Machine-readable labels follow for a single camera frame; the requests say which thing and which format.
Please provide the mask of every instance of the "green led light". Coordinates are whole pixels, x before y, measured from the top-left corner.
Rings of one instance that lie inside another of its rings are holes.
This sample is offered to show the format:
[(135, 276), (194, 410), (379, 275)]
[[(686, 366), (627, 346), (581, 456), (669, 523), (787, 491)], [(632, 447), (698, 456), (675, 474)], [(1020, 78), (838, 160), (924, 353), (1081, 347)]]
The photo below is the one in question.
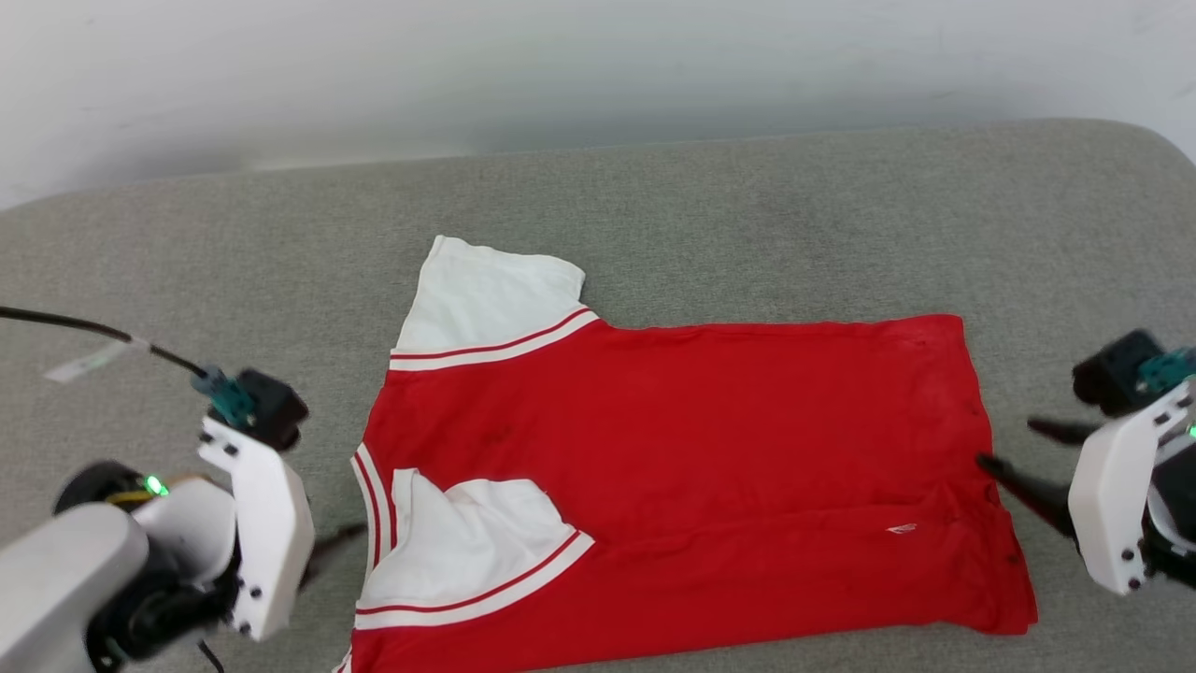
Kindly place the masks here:
[(146, 477), (146, 491), (150, 491), (155, 496), (165, 496), (166, 494), (170, 492), (170, 489), (167, 489), (166, 485), (161, 483), (161, 479), (158, 479), (157, 477), (151, 475), (150, 477)]

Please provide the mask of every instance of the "red fabric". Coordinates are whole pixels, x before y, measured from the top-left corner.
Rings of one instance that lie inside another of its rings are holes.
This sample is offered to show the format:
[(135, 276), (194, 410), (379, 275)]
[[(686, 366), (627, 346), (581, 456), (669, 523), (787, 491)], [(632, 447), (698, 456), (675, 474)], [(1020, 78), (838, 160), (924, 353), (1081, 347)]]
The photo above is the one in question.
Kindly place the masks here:
[(495, 613), (356, 630), (354, 673), (1037, 620), (1009, 515), (974, 463), (990, 429), (954, 316), (598, 320), (512, 360), (389, 373), (365, 443), (388, 489), (407, 467), (443, 490), (531, 479), (596, 544)]

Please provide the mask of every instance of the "gray fabric surface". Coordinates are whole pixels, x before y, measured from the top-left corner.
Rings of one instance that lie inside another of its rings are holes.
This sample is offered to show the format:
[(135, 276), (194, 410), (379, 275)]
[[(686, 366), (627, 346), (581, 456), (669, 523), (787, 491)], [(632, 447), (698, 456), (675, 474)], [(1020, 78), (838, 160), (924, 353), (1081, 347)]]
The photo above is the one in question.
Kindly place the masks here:
[[(1023, 421), (1092, 416), (1072, 399), (1072, 365), (1135, 325), (1170, 345), (1196, 339), (1196, 170), (1151, 131), (1097, 121), (221, 175), (73, 194), (0, 213), (0, 302), (91, 316), (292, 384), (312, 417), (291, 460), (317, 526), (330, 530), (362, 518), (349, 454), (435, 233), (573, 261), (588, 271), (584, 300), (626, 326), (957, 312), (997, 453), (1058, 479), (1075, 455), (1036, 440)], [(100, 343), (0, 323), (0, 539), (41, 521), (86, 461), (203, 467), (194, 457), (203, 404), (173, 368), (139, 359), (71, 386), (41, 379)], [(1161, 582), (1128, 599), (1105, 593), (1070, 545), (1005, 502), (1039, 601), (1027, 636), (895, 628), (586, 671), (1190, 667), (1196, 594)], [(300, 599), (288, 632), (261, 646), (215, 638), (228, 671), (332, 667), (364, 555), (362, 544)], [(188, 649), (138, 669), (208, 667)]]

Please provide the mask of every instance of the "white sleeve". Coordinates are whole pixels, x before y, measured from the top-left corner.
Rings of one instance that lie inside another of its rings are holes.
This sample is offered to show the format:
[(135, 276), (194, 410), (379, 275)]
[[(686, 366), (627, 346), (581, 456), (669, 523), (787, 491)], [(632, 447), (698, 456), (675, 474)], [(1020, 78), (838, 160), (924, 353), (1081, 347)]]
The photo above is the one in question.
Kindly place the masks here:
[(370, 575), (354, 628), (439, 626), (498, 612), (548, 586), (594, 544), (527, 479), (441, 492), (396, 470), (398, 545)]
[(556, 257), (437, 235), (396, 353), (438, 354), (518, 339), (581, 306), (585, 277)]

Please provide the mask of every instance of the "red t-shirt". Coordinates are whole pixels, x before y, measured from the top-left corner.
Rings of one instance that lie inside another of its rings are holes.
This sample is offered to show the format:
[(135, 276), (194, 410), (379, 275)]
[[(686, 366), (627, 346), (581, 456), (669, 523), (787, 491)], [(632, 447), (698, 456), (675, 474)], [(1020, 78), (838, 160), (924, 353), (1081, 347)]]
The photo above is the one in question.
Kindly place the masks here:
[(337, 671), (1037, 620), (958, 317), (620, 329), (580, 285), (438, 238), (354, 457), (371, 558)]

